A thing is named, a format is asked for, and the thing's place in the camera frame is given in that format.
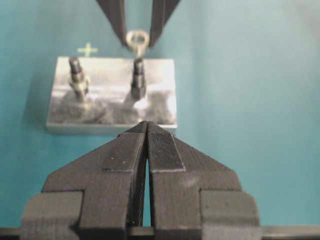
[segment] teal background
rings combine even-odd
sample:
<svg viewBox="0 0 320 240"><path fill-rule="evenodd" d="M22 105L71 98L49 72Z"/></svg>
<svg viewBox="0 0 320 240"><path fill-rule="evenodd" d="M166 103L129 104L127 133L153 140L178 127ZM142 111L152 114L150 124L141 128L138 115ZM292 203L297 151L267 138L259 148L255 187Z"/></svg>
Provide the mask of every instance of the teal background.
<svg viewBox="0 0 320 240"><path fill-rule="evenodd" d="M128 29L149 30L151 1L126 7ZM318 0L181 0L146 56L175 60L177 137L238 173L263 225L320 224L319 12ZM4 227L50 172L113 139L47 133L57 57L87 42L92 56L132 55L94 0L2 0L0 29Z"/></svg>

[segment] metal block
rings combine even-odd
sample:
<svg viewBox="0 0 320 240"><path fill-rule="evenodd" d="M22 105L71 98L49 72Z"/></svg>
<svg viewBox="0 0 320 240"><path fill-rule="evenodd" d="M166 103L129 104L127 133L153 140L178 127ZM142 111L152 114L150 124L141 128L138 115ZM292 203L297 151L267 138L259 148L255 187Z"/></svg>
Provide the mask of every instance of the metal block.
<svg viewBox="0 0 320 240"><path fill-rule="evenodd" d="M68 57L58 57L46 126L51 133L118 135L141 121L171 133L177 128L175 66L172 59L144 59L145 97L131 95L134 60L79 57L90 77L86 101L68 83Z"/></svg>

